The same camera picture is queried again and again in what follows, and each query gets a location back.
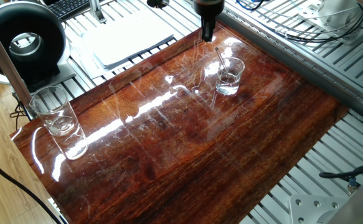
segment black robot end effector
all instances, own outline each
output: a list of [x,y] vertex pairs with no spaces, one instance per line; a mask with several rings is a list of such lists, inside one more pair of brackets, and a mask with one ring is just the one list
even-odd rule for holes
[[224,9],[224,0],[194,0],[194,9],[201,16],[202,40],[211,42],[216,16]]
[[213,30],[216,27],[216,18],[202,18],[202,40],[211,42],[213,38]]

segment glass with water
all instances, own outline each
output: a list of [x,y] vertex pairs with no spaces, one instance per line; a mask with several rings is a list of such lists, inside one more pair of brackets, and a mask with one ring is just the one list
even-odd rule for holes
[[87,139],[63,88],[49,86],[35,93],[29,106],[68,159],[86,153]]
[[245,64],[238,58],[224,58],[224,64],[219,68],[219,74],[216,81],[217,92],[223,95],[233,95],[238,91],[239,81],[242,72],[245,69]]

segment mounting plate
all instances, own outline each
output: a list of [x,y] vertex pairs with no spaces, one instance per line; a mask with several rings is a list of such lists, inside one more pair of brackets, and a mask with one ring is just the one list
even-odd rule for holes
[[[358,17],[356,17],[355,20],[353,20],[353,22],[350,25],[338,29],[339,27],[329,26],[329,24],[325,23],[320,18],[316,18],[316,17],[320,17],[320,15],[318,14],[319,6],[320,6],[320,4],[318,4],[318,3],[310,4],[306,8],[303,8],[302,10],[300,10],[299,16],[300,16],[300,18],[305,19],[305,21],[310,23],[311,25],[313,25],[325,32],[328,32],[328,33],[325,33],[326,35],[329,35],[332,37],[339,37],[339,36],[345,34],[354,25],[354,23],[358,19]],[[353,33],[351,33],[343,38],[338,39],[338,41],[342,42],[343,44],[354,44],[356,42],[363,41],[363,22],[362,22],[361,26],[358,29],[356,29],[356,31],[354,31]]]
[[292,224],[317,224],[323,223],[323,215],[336,211],[347,201],[346,198],[321,197],[315,195],[292,195],[289,200]]

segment blue cable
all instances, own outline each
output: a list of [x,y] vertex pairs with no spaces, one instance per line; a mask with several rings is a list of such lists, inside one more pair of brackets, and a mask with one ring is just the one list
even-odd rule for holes
[[236,1],[237,1],[237,3],[238,3],[241,7],[243,7],[244,9],[246,9],[246,10],[248,10],[248,11],[254,11],[254,10],[258,9],[258,8],[259,8],[259,7],[263,4],[263,2],[264,2],[264,0],[261,0],[257,6],[255,6],[254,8],[249,8],[249,7],[247,7],[246,5],[243,5],[243,4],[242,4],[239,0],[236,0]]

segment small glass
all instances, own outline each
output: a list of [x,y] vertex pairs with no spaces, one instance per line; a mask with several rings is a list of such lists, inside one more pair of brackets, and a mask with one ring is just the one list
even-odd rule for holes
[[86,153],[86,136],[64,89],[45,87],[36,92],[29,106],[41,119],[66,158],[78,159]]
[[227,71],[223,65],[220,65],[216,90],[223,95],[233,95],[238,91],[239,81],[245,69],[245,64],[240,59],[234,57],[224,58],[224,64],[227,67]]

